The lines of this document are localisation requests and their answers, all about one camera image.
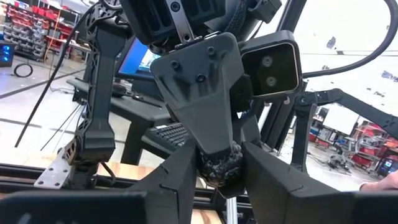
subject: keyboard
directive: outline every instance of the keyboard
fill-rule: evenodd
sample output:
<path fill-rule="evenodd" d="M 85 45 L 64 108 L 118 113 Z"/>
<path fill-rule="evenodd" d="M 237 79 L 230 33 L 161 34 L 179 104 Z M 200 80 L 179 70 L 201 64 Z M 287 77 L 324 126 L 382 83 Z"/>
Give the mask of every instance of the keyboard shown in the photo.
<path fill-rule="evenodd" d="M 185 137 L 189 134 L 181 123 L 172 123 L 150 128 L 145 136 L 156 144 L 174 152 L 185 143 Z"/>

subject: computer monitor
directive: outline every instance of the computer monitor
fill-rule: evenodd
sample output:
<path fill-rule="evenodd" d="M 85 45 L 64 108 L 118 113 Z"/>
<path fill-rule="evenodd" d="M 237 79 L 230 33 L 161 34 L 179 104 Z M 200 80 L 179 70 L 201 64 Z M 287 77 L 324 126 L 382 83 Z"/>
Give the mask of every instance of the computer monitor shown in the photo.
<path fill-rule="evenodd" d="M 126 47 L 122 50 L 116 62 L 115 78 L 128 80 L 132 84 L 131 90 L 133 92 L 163 100 L 150 72 L 150 64 L 159 57 L 133 37 L 127 41 Z"/>
<path fill-rule="evenodd" d="M 146 45 L 132 38 L 121 52 L 116 68 L 116 78 L 133 80 L 153 80 L 150 64 L 160 56 L 153 54 Z"/>

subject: person's hand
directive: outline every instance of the person's hand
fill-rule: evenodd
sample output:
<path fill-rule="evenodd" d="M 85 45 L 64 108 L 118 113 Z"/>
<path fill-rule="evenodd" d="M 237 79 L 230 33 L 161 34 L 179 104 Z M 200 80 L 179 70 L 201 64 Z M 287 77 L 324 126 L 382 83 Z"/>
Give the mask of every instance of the person's hand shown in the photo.
<path fill-rule="evenodd" d="M 390 173 L 386 178 L 375 183 L 365 183 L 359 189 L 364 192 L 377 192 L 380 190 L 398 190 L 398 170 Z"/>

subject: wooden board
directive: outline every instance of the wooden board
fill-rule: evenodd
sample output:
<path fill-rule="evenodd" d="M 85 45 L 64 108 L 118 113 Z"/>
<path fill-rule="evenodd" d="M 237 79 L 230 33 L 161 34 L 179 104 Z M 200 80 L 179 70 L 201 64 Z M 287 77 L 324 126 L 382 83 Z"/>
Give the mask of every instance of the wooden board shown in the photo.
<path fill-rule="evenodd" d="M 40 167 L 46 168 L 55 159 L 55 154 L 44 154 L 44 153 L 34 153 L 27 156 L 23 161 L 19 159 L 20 162 L 16 164 L 15 162 L 10 162 L 11 164 L 20 166 L 30 166 L 30 167 Z M 132 166 L 127 164 L 120 164 L 115 162 L 108 162 L 107 165 L 115 173 L 116 177 L 141 180 L 146 175 L 150 174 L 154 169 L 142 166 Z M 107 171 L 99 166 L 98 173 L 100 175 L 108 175 Z M 5 194 L 0 194 L 0 198 L 6 197 Z M 211 210 L 193 210 L 192 211 L 192 224 L 222 224 L 218 214 Z"/>

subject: floor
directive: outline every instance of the floor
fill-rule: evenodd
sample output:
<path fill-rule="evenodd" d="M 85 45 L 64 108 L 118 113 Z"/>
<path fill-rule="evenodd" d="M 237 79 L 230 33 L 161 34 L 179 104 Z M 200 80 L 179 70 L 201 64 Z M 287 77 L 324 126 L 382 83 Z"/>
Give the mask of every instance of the floor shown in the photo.
<path fill-rule="evenodd" d="M 53 91 L 47 92 L 21 143 L 17 148 L 14 147 L 30 112 L 44 89 L 45 82 L 49 78 L 50 65 L 32 61 L 29 63 L 33 66 L 34 72 L 30 77 L 18 78 L 10 75 L 17 64 L 26 61 L 24 58 L 15 57 L 12 68 L 0 68 L 1 154 L 6 154 L 7 151 L 19 151 L 26 154 L 37 151 L 56 151 L 71 140 L 80 117 L 81 108 L 77 110 L 75 116 L 72 115 L 71 121 L 60 128 L 61 124 L 78 107 L 76 103 L 72 102 L 72 89 L 66 80 L 82 77 L 85 67 L 81 63 L 66 60 L 57 74 L 56 80 L 51 84 Z M 21 67 L 20 70 L 21 73 L 28 72 L 27 67 Z M 115 114 L 110 115 L 109 122 L 116 135 L 116 150 L 111 160 L 119 162 L 130 122 Z M 290 162 L 292 143 L 293 136 L 289 135 L 279 156 L 285 162 Z M 307 159 L 307 167 L 311 177 L 338 190 L 358 190 L 361 183 L 375 180 L 359 170 L 354 170 L 350 175 L 330 170 L 320 161 L 327 160 L 332 152 L 323 152 L 313 145 L 310 145 L 309 151 L 312 156 Z M 140 165 L 157 167 L 161 162 L 161 158 L 144 151 Z"/>

